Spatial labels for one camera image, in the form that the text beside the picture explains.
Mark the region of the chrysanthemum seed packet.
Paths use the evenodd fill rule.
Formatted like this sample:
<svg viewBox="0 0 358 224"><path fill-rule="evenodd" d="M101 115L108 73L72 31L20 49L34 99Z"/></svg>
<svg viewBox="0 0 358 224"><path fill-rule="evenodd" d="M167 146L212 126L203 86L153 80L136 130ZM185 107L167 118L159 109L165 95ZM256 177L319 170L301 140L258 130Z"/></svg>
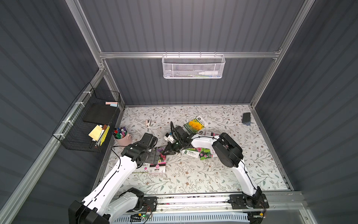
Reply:
<svg viewBox="0 0 358 224"><path fill-rule="evenodd" d="M157 174L165 173L167 156L163 155L164 147L153 149L149 155L149 158L145 161L143 168L145 173Z"/></svg>

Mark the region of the yellow sunflower seed packet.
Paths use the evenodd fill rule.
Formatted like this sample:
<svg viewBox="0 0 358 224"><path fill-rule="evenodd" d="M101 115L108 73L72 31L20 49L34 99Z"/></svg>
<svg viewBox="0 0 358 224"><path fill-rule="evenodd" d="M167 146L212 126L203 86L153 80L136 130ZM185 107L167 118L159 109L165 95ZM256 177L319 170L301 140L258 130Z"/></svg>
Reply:
<svg viewBox="0 0 358 224"><path fill-rule="evenodd" d="M196 118L190 120L189 122L184 124L184 128L189 133L198 133L200 130L204 129L208 123L204 120L202 116L197 116Z"/></svg>

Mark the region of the pink hollyhock seed packet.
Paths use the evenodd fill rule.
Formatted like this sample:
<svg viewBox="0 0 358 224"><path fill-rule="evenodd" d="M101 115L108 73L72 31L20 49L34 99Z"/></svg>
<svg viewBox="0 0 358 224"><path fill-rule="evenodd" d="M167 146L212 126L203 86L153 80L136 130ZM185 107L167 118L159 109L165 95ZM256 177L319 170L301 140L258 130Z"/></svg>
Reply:
<svg viewBox="0 0 358 224"><path fill-rule="evenodd" d="M203 136L219 136L219 133L214 133L214 132L210 132L210 131L204 131L204 130L200 130L197 134L199 135L203 135Z"/></svg>

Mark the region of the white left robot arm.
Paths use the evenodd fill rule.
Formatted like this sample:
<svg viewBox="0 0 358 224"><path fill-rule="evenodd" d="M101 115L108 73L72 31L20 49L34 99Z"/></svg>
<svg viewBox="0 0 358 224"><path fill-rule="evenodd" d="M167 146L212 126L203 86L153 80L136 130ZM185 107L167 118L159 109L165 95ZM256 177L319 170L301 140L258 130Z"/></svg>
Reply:
<svg viewBox="0 0 358 224"><path fill-rule="evenodd" d="M157 137L145 133L141 140L125 146L117 163L102 182L82 201L74 201L68 209L71 224L111 224L128 211L149 211L150 218L156 211L158 201L145 202L145 195L130 188L116 201L112 201L125 180L149 158L158 142Z"/></svg>

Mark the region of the green mimosa seed packet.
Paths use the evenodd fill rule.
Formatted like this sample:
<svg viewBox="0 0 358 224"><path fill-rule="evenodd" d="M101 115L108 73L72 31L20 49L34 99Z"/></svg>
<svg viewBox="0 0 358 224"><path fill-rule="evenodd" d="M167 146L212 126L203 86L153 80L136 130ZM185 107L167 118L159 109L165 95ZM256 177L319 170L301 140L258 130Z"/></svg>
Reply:
<svg viewBox="0 0 358 224"><path fill-rule="evenodd" d="M206 159L210 159L210 158L214 158L216 157L216 155L214 155L210 149L207 148L197 148L197 151L199 152L199 158L200 160L206 160Z"/></svg>

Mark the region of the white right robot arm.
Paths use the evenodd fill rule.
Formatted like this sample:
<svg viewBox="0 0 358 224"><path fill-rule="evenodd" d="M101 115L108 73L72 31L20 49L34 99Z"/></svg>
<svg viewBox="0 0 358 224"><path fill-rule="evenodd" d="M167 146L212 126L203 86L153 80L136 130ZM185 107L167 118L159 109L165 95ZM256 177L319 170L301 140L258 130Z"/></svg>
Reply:
<svg viewBox="0 0 358 224"><path fill-rule="evenodd" d="M231 204L248 208L266 208L267 200L261 188L255 184L249 175L242 148L227 133L214 136L188 134L179 127L179 130L172 128L169 133L165 134L164 139L168 144L161 153L163 156L188 151L190 146L195 149L200 148L199 155L201 156L206 156L205 149L214 151L214 155L219 158L220 162L232 169L241 186L242 197L233 199Z"/></svg>

